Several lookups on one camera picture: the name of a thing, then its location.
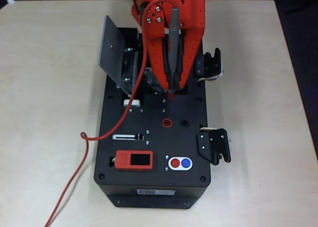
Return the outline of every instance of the red wire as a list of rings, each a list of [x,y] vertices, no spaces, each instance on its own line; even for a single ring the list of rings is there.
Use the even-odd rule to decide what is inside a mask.
[[[146,6],[145,8],[145,11],[148,11],[150,10],[150,8],[155,5],[156,3],[159,3],[159,2],[168,2],[170,4],[172,4],[172,6],[174,8],[178,8],[178,3],[175,1],[175,0],[153,0],[151,2],[149,2],[149,4]],[[94,138],[89,138],[86,133],[82,132],[80,134],[81,138],[84,139],[86,141],[86,151],[85,151],[85,155],[82,159],[82,161],[80,162],[79,166],[77,167],[76,171],[74,172],[73,176],[70,178],[69,182],[67,183],[66,187],[64,188],[60,198],[59,198],[59,201],[57,202],[53,212],[51,213],[50,215],[50,218],[48,219],[48,221],[46,222],[45,224],[45,227],[49,227],[52,223],[52,219],[54,218],[54,215],[56,213],[56,211],[58,210],[62,200],[63,200],[63,197],[65,195],[65,193],[67,192],[68,188],[70,187],[70,184],[72,183],[72,181],[74,180],[74,178],[76,177],[76,175],[78,174],[78,172],[80,171],[81,167],[83,166],[86,158],[87,158],[87,155],[88,155],[88,150],[89,150],[89,143],[88,141],[97,141],[97,140],[102,140],[102,139],[105,139],[107,138],[109,135],[111,135],[122,123],[123,121],[125,120],[128,112],[129,112],[129,109],[131,107],[131,104],[135,98],[135,95],[136,95],[136,92],[137,92],[137,89],[138,89],[138,86],[142,80],[142,77],[143,77],[143,74],[144,74],[144,71],[145,71],[145,68],[146,68],[146,62],[147,62],[147,55],[148,55],[148,49],[147,49],[147,43],[146,43],[146,23],[147,23],[147,12],[144,12],[143,14],[143,18],[142,18],[142,31],[143,31],[143,46],[144,46],[144,53],[143,53],[143,62],[142,62],[142,65],[141,65],[141,68],[140,68],[140,72],[139,72],[139,75],[137,77],[137,80],[136,80],[136,84],[135,84],[135,87],[133,89],[133,92],[130,96],[130,99],[129,99],[129,103],[123,113],[123,115],[121,116],[121,118],[119,119],[119,121],[117,122],[117,124],[111,129],[109,130],[106,134],[100,136],[100,137],[94,137]]]

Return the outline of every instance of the blue button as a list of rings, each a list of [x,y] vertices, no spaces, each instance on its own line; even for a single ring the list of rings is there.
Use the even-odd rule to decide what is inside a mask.
[[[189,159],[185,158],[184,160],[182,160],[181,165],[185,168],[188,168],[191,165],[191,162]]]

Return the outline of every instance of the button panel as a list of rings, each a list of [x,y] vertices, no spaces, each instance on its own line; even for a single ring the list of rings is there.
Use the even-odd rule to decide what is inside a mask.
[[[173,156],[168,161],[169,168],[174,171],[188,171],[192,165],[192,160],[186,156]]]

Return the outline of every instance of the label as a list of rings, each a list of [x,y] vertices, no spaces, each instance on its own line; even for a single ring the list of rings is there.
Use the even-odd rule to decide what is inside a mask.
[[[149,190],[149,189],[137,189],[138,195],[164,195],[173,196],[174,190]]]

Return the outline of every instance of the red button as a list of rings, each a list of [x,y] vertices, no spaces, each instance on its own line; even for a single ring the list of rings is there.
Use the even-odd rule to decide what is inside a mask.
[[[180,161],[178,159],[175,158],[171,161],[172,167],[177,168],[177,167],[179,167],[179,165],[180,165]]]

